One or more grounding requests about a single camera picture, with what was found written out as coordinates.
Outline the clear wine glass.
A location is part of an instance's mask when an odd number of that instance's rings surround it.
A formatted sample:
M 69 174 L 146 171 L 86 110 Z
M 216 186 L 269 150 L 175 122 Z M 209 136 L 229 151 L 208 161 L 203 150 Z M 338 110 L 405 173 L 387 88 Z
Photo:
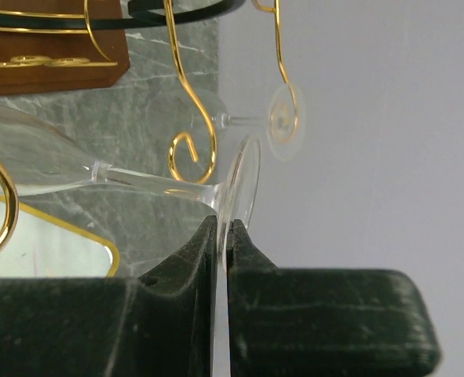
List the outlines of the clear wine glass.
M 217 137 L 223 137 L 236 127 L 258 129 L 265 132 L 270 150 L 278 160 L 293 159 L 300 151 L 305 136 L 306 110 L 303 93 L 295 85 L 279 86 L 263 117 L 233 115 L 216 93 L 205 89 L 197 89 L 195 93 L 208 111 Z M 183 89 L 157 94 L 148 106 L 148 119 L 158 129 L 167 126 L 176 133 L 188 131 L 199 148 L 208 141 L 203 117 Z
M 20 196 L 106 184 L 203 203 L 217 213 L 217 257 L 225 262 L 232 223 L 240 220 L 249 226 L 252 218 L 261 142 L 254 134 L 246 136 L 239 144 L 226 180 L 200 185 L 114 167 L 92 157 L 41 119 L 0 105 L 0 163 L 11 174 Z

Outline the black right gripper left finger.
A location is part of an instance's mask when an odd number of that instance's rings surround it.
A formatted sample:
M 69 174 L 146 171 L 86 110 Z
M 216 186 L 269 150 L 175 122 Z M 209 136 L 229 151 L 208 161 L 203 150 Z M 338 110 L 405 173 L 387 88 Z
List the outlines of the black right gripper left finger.
M 217 219 L 139 277 L 0 279 L 0 376 L 208 376 Z

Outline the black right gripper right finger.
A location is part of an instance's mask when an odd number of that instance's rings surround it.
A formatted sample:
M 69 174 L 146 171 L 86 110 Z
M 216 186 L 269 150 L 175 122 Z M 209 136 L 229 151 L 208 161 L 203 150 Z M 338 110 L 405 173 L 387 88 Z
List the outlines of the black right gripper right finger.
M 423 297 L 402 272 L 279 267 L 241 221 L 227 262 L 234 376 L 427 376 L 441 361 Z

